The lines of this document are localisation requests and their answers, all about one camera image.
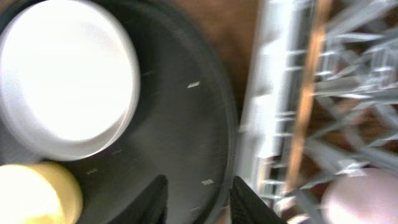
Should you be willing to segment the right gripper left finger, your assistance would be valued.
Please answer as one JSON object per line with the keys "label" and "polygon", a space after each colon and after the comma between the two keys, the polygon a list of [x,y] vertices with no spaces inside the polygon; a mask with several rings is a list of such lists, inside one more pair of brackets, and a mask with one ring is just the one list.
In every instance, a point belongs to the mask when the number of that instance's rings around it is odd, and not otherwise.
{"label": "right gripper left finger", "polygon": [[168,180],[158,175],[110,224],[165,224],[168,197]]}

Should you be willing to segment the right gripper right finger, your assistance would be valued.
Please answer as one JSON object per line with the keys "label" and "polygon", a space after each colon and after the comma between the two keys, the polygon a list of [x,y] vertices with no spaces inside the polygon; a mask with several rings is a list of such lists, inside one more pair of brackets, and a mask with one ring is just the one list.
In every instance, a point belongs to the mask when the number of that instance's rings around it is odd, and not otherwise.
{"label": "right gripper right finger", "polygon": [[229,190],[232,224],[286,224],[239,176]]}

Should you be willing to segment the yellow bowl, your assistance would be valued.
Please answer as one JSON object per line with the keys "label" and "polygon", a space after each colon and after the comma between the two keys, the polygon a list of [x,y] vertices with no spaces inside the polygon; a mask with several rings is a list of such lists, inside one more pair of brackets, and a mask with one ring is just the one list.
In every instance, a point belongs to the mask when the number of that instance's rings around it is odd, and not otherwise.
{"label": "yellow bowl", "polygon": [[1,223],[76,223],[83,194],[76,178],[52,162],[1,166]]}

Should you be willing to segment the pink plastic cup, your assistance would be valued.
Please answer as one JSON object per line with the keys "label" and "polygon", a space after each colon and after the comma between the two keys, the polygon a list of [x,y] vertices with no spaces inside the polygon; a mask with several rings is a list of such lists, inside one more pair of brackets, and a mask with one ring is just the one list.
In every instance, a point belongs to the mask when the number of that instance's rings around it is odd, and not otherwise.
{"label": "pink plastic cup", "polygon": [[397,224],[397,175],[367,168],[334,180],[322,196],[326,223]]}

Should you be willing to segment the grey plate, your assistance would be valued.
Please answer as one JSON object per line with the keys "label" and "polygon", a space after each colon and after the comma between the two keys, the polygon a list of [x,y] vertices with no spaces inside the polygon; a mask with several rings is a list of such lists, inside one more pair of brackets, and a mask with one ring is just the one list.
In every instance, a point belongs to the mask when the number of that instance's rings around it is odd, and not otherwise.
{"label": "grey plate", "polygon": [[1,119],[28,150],[58,161],[117,141],[141,90],[134,45],[97,1],[14,1],[1,13]]}

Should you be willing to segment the wooden chopstick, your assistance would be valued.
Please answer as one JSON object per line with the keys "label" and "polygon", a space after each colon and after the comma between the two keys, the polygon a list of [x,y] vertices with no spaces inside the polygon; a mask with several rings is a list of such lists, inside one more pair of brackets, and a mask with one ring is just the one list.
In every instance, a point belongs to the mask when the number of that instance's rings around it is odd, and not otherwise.
{"label": "wooden chopstick", "polygon": [[305,135],[310,121],[315,91],[314,79],[319,54],[326,36],[326,27],[331,11],[332,0],[317,0],[312,19],[308,50],[303,72],[300,100],[292,136],[289,166],[286,174],[284,192],[291,193],[297,186],[300,165],[303,157]]}

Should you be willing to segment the grey dishwasher rack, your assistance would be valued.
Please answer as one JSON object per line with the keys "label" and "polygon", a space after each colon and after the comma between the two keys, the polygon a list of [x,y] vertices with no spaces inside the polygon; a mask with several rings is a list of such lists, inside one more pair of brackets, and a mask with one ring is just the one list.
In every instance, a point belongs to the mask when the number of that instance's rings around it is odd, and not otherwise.
{"label": "grey dishwasher rack", "polygon": [[397,0],[333,1],[297,186],[285,193],[317,0],[260,1],[238,175],[288,223],[326,223],[322,196],[363,169],[397,174]]}

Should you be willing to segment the round black tray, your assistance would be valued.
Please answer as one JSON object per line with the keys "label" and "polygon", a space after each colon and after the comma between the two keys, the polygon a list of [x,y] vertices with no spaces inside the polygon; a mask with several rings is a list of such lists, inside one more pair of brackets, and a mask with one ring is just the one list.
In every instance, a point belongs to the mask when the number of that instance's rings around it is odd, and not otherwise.
{"label": "round black tray", "polygon": [[83,192],[79,223],[110,223],[158,176],[166,223],[213,223],[232,181],[236,107],[223,65],[167,1],[101,1],[136,46],[142,91],[124,134],[102,152],[63,162]]}

